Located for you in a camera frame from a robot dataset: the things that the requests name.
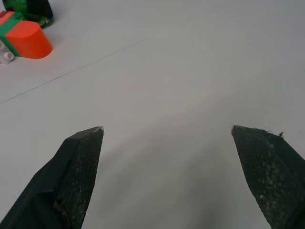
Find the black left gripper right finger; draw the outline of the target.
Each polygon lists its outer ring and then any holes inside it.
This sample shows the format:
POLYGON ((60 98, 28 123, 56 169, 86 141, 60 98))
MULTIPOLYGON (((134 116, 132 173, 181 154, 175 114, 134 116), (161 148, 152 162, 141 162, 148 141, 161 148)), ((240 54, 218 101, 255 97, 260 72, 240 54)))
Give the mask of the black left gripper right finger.
POLYGON ((231 130, 248 187, 273 229, 305 227, 305 160, 284 140, 262 129, 231 130))

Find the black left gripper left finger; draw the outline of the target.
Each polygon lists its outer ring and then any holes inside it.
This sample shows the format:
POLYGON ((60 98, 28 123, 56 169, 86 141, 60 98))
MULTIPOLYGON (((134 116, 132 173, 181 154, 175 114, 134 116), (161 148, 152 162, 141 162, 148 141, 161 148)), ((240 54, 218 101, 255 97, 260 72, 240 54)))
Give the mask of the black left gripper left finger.
POLYGON ((66 138, 24 188, 2 229, 80 229, 92 197, 104 129, 66 138))

